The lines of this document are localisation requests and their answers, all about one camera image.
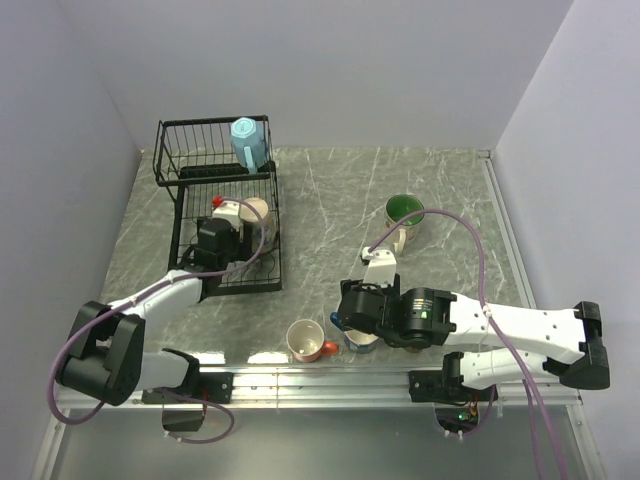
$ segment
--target red mug handle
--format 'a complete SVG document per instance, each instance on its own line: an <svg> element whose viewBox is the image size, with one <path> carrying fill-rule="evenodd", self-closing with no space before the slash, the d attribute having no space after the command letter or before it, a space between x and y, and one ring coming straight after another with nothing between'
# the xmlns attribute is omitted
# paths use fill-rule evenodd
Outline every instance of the red mug handle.
<svg viewBox="0 0 640 480"><path fill-rule="evenodd" d="M340 351L340 347L334 342L324 342L320 349L320 355L335 355Z"/></svg>

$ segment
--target blue mug handle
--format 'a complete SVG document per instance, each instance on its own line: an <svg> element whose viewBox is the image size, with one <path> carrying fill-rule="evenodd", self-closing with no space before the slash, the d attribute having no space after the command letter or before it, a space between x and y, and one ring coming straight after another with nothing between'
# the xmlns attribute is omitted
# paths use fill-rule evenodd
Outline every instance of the blue mug handle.
<svg viewBox="0 0 640 480"><path fill-rule="evenodd" d="M256 164L253 163L253 155L251 154L251 147L244 147L244 159L247 162L247 168L251 173L258 173Z"/></svg>
<svg viewBox="0 0 640 480"><path fill-rule="evenodd" d="M338 327L341 332L344 332L344 325L338 320L338 312L332 312L331 315L329 315L329 320L331 320L331 323Z"/></svg>

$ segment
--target green mug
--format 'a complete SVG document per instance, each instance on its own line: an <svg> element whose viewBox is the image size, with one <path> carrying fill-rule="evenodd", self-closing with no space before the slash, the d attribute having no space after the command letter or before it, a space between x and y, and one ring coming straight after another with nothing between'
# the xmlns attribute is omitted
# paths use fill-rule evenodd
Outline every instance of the green mug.
<svg viewBox="0 0 640 480"><path fill-rule="evenodd" d="M412 195L394 195L387 200L387 205L384 210L385 225L387 228L391 228L391 226L397 223L402 217L423 209L424 206L422 202ZM397 255L402 255L405 246L415 240L423 218L424 215L416 215L396 229L395 235L392 236L392 238L394 239L393 248Z"/></svg>

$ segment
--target blue mug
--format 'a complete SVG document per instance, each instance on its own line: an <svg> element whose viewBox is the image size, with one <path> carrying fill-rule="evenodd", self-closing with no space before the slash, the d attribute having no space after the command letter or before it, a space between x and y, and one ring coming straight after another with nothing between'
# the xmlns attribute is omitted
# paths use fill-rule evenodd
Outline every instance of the blue mug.
<svg viewBox="0 0 640 480"><path fill-rule="evenodd" d="M378 340L380 340L380 338L375 335L345 328L340 322L337 312L331 313L329 320L344 333L344 344L352 352L369 353L376 348Z"/></svg>
<svg viewBox="0 0 640 480"><path fill-rule="evenodd" d="M231 124L231 145L238 163L249 173L258 173L268 161L264 128L252 118L242 117Z"/></svg>

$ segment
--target dark blue mug handle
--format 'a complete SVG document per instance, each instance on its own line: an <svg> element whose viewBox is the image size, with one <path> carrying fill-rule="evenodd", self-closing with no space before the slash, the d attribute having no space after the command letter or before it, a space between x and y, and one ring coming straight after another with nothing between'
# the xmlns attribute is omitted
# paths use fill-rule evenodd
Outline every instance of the dark blue mug handle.
<svg viewBox="0 0 640 480"><path fill-rule="evenodd" d="M344 332L344 325L342 325L342 323L340 323L340 320L338 320L338 312L331 312L331 315L329 315L329 320L331 320L331 323L338 327L340 331Z"/></svg>

